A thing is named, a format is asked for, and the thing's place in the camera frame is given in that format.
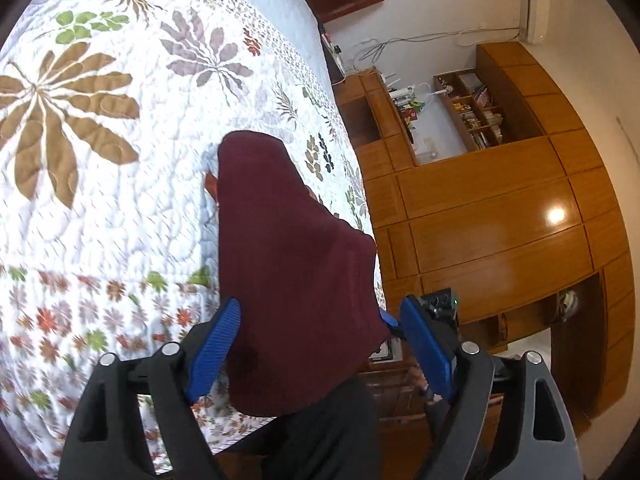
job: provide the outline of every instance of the bed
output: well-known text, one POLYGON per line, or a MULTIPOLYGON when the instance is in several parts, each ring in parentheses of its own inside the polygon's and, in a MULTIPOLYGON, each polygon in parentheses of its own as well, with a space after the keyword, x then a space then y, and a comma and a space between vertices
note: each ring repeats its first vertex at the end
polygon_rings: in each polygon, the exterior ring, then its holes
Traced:
MULTIPOLYGON (((204 177, 233 130, 281 139, 311 195, 372 235, 303 0, 32 0, 2 46, 0 417, 39 475, 104 352, 149 355, 217 309, 204 177)), ((373 285, 384 306, 378 264, 373 285)), ((226 389, 193 408, 213 452, 269 420, 226 389)))

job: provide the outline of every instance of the wall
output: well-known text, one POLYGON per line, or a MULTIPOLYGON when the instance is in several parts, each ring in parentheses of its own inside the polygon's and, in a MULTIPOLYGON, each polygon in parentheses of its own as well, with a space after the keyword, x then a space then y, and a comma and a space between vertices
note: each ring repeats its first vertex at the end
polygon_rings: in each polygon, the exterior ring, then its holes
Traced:
MULTIPOLYGON (((517 27, 520 0, 386 0, 373 7, 354 12, 326 25, 332 40, 343 51, 347 68, 363 70, 370 61, 354 61, 354 54, 373 44, 364 41, 378 38, 410 38, 435 32, 457 32, 470 28, 517 27)), ((474 46, 460 43, 512 38, 517 30, 475 32, 461 37, 450 36, 423 43, 395 43, 386 47, 376 66, 385 75, 395 73, 389 81, 401 78, 400 86, 428 82, 433 75, 475 65, 474 46)), ((445 109, 438 99, 426 107, 416 123, 415 137, 431 137, 439 158, 459 155, 466 150, 445 109)))
MULTIPOLYGON (((552 0, 548 37, 529 51, 569 98, 596 144, 616 190, 640 298, 640 56, 606 0, 552 0)), ((640 334, 640 313, 636 334, 640 334)), ((579 445, 597 478, 640 416, 640 337, 625 396, 593 421, 579 445)))

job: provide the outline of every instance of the silver screw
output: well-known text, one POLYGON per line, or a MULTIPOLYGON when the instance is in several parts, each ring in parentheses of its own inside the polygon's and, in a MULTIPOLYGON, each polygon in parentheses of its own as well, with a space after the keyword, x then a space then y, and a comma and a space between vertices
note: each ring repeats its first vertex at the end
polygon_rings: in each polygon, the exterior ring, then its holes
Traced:
POLYGON ((527 352, 527 361, 535 365, 539 365, 542 362, 542 356, 538 352, 527 352))
POLYGON ((462 351, 465 354, 475 355, 480 351, 480 347, 473 341, 465 341, 462 343, 462 351))
POLYGON ((111 366, 112 364, 114 364, 114 362, 116 361, 116 354, 105 354, 100 358, 99 363, 102 366, 111 366))
POLYGON ((167 343, 162 347, 162 353, 164 355, 176 355, 180 351, 180 345, 178 343, 167 343))

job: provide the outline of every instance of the electrical wire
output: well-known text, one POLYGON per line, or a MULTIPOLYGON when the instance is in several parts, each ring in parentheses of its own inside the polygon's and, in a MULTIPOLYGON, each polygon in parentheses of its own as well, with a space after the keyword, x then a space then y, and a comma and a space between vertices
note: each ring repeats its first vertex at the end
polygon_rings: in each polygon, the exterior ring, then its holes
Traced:
MULTIPOLYGON (((473 32, 500 32, 502 30, 519 30, 519 27, 505 27, 505 28, 469 28, 467 30, 459 30, 455 32, 432 32, 431 34, 421 34, 419 36, 412 36, 410 38, 391 38, 390 40, 380 41, 376 38, 372 38, 371 40, 365 40, 360 44, 367 43, 367 41, 377 41, 376 44, 366 46, 363 49, 357 51, 353 56, 353 62, 351 63, 353 66, 354 72, 358 71, 358 67, 356 67, 357 61, 364 61, 369 59, 370 63, 374 65, 377 60, 380 59, 382 53, 390 44, 405 42, 405 43, 425 43, 427 41, 440 40, 441 38, 448 38, 450 36, 457 36, 458 40, 462 37, 462 34, 469 34, 473 32)), ((477 43, 470 44, 462 44, 461 46, 471 46, 477 43)))

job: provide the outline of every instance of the maroon cloth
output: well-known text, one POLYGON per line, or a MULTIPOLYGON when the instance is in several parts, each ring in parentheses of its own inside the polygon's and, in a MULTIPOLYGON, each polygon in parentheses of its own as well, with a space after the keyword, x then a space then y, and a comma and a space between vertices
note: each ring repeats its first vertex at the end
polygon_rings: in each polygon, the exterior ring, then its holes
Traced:
POLYGON ((389 337, 376 245, 309 195, 280 140, 233 132, 218 159, 220 293, 241 305, 226 360, 231 402, 248 415, 296 412, 389 337))

